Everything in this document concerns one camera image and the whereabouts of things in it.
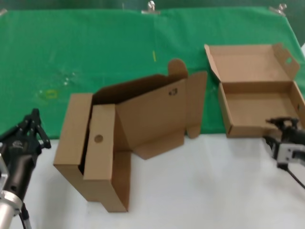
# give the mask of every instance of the binder clip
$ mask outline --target binder clip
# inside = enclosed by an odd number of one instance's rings
[[[149,1],[148,4],[148,9],[143,10],[142,13],[150,13],[150,14],[160,14],[160,11],[155,11],[155,3],[153,1]]]
[[[276,9],[276,8],[273,8],[273,7],[269,7],[269,9],[271,10],[271,11],[273,11],[274,13],[277,13],[277,14],[279,14],[279,15],[282,15],[282,16],[286,16],[286,14],[284,13],[284,10],[287,8],[287,5],[286,4],[280,4],[279,6],[278,6],[278,9]]]
[[[3,14],[6,14],[8,11],[6,9],[1,9],[0,10],[0,17],[3,15]]]

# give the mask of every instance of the green backdrop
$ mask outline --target green backdrop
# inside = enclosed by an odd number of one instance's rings
[[[47,134],[58,138],[71,93],[166,73],[172,58],[190,73],[208,71],[202,133],[224,133],[203,45],[277,42],[300,62],[296,81],[305,94],[300,46],[287,19],[267,8],[9,11],[0,17],[0,133],[37,107]]]

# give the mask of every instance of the white tabletop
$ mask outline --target white tabletop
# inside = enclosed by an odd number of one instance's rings
[[[201,135],[149,160],[132,156],[128,213],[87,202],[44,150],[25,203],[33,229],[303,229],[305,190],[277,169],[262,139]],[[290,166],[305,182],[305,168]],[[12,229],[21,229],[18,217]]]

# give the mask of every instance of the cable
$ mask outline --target cable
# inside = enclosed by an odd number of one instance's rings
[[[25,203],[23,203],[22,207],[21,207],[21,216],[22,216],[23,221],[26,221],[30,218],[29,212],[28,212],[27,208],[25,207]]]
[[[20,217],[23,229],[26,229],[21,213],[19,213],[19,217]]]
[[[293,172],[291,172],[288,168],[286,170],[291,176],[292,178],[300,185],[302,186],[302,188],[305,189],[305,185],[293,174]]]

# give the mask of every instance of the corrugated cardboard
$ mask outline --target corrugated cardboard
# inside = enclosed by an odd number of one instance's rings
[[[204,47],[220,81],[227,136],[276,134],[266,119],[283,116],[298,117],[305,126],[305,103],[293,81],[300,66],[282,44]]]
[[[88,201],[128,210],[131,152],[148,159],[200,134],[206,72],[156,74],[70,99],[54,166]]]

